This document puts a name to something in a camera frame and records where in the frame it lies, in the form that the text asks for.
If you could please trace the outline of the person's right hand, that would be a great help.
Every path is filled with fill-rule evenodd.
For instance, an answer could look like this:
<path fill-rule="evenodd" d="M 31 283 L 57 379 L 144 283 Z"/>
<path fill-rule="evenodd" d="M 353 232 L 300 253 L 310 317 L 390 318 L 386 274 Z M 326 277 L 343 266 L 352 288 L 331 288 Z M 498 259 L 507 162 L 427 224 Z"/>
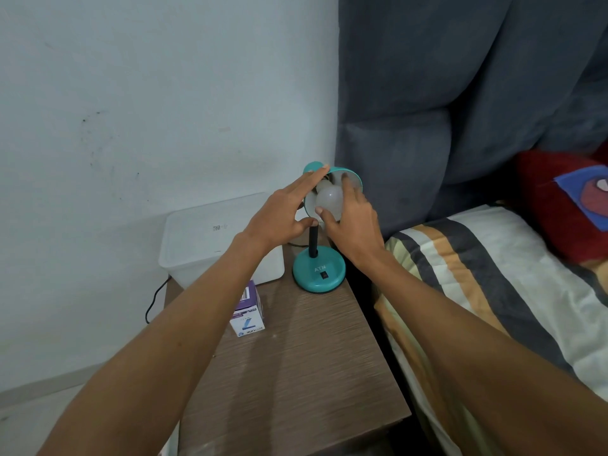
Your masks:
<path fill-rule="evenodd" d="M 346 174 L 341 179 L 344 203 L 339 229 L 326 234 L 355 267 L 371 276 L 385 253 L 377 213 Z"/>

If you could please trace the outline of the red pillow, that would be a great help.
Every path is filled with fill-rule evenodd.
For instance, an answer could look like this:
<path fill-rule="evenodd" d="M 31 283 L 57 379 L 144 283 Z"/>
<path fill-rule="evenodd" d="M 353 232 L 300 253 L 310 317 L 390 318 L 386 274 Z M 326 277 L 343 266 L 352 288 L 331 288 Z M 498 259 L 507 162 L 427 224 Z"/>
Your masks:
<path fill-rule="evenodd" d="M 608 259 L 608 140 L 591 155 L 532 149 L 514 159 L 542 236 L 575 263 Z"/>

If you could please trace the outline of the grey upholstered headboard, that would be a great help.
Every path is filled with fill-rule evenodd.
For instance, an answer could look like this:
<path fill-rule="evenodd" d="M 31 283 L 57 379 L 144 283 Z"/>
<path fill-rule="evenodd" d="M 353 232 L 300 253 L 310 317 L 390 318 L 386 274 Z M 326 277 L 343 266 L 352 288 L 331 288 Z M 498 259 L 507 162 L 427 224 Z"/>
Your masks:
<path fill-rule="evenodd" d="M 382 236 L 505 198 L 522 151 L 608 140 L 608 0 L 339 0 L 336 164 Z"/>

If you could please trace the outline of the purple and white carton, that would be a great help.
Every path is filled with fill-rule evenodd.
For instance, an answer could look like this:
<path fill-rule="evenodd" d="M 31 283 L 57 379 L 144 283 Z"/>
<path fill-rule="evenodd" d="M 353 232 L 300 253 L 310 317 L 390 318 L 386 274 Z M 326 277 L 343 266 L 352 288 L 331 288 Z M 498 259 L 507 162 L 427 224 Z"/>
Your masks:
<path fill-rule="evenodd" d="M 265 329 L 262 299 L 253 280 L 247 283 L 230 324 L 237 337 Z"/>

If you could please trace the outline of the white light bulb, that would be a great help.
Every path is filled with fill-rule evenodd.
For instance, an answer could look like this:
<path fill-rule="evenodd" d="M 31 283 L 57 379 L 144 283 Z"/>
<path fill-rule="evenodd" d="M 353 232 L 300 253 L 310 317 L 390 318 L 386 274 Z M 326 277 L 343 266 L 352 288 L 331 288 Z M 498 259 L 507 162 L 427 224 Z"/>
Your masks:
<path fill-rule="evenodd" d="M 315 187 L 315 190 L 315 211 L 321 208 L 330 212 L 335 221 L 340 221 L 344 203 L 342 187 L 332 183 L 328 179 L 322 179 Z"/>

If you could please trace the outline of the white plastic box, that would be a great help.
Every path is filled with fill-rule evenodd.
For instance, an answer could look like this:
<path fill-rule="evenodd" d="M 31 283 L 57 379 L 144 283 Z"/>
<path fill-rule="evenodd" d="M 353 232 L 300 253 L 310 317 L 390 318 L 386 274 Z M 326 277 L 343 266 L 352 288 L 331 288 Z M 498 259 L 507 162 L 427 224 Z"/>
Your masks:
<path fill-rule="evenodd" d="M 158 264 L 186 289 L 231 245 L 270 197 L 269 193 L 194 206 L 166 218 Z"/>

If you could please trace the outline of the brown wooden nightstand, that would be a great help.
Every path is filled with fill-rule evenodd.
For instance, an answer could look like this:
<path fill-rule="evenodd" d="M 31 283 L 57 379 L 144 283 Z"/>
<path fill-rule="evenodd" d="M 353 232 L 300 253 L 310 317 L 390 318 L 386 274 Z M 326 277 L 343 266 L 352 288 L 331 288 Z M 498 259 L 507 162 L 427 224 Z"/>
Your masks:
<path fill-rule="evenodd" d="M 348 282 L 312 294 L 291 267 L 261 284 L 265 329 L 227 327 L 179 426 L 177 456 L 338 453 L 411 416 Z"/>

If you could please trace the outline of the person's left forearm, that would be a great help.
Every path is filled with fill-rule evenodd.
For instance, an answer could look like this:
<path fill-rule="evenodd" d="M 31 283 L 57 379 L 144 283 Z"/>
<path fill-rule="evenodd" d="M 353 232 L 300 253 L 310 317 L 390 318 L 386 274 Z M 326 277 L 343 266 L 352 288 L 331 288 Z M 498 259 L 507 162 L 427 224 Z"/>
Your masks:
<path fill-rule="evenodd" d="M 158 456 L 246 284 L 274 247 L 239 233 L 215 264 L 88 380 L 36 456 Z"/>

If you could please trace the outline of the teal desk lamp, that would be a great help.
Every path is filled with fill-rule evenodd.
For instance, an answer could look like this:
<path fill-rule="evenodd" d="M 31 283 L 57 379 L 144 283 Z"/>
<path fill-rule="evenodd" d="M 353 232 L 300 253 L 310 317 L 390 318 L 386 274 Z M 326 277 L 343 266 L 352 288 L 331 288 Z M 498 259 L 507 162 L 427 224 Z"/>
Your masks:
<path fill-rule="evenodd" d="M 356 188 L 362 190 L 360 176 L 347 168 L 331 167 L 323 179 L 328 179 L 342 187 L 343 174 L 350 178 Z M 342 284 L 346 275 L 346 264 L 338 251 L 328 245 L 319 244 L 319 233 L 323 222 L 315 212 L 315 197 L 316 190 L 313 188 L 303 200 L 303 209 L 307 216 L 318 220 L 319 226 L 309 229 L 308 246 L 295 257 L 292 274 L 301 289 L 310 293 L 324 294 Z"/>

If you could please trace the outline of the person's left hand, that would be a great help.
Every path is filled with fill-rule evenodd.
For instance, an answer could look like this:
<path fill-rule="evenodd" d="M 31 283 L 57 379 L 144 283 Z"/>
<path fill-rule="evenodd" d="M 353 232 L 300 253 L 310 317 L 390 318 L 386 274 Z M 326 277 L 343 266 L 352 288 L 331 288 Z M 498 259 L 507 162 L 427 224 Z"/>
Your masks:
<path fill-rule="evenodd" d="M 301 203 L 328 174 L 329 165 L 307 171 L 285 188 L 272 193 L 244 230 L 248 244 L 254 244 L 263 255 L 293 238 L 287 238 L 288 224 L 294 219 Z"/>

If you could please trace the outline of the person's right forearm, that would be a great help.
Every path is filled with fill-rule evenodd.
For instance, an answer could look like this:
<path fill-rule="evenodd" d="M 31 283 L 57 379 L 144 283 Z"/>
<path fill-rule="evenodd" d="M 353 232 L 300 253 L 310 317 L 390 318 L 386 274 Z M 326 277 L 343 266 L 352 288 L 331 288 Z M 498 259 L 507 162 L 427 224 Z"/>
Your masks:
<path fill-rule="evenodd" d="M 346 255 L 506 455 L 608 456 L 608 403 L 598 395 L 422 283 L 387 250 Z"/>

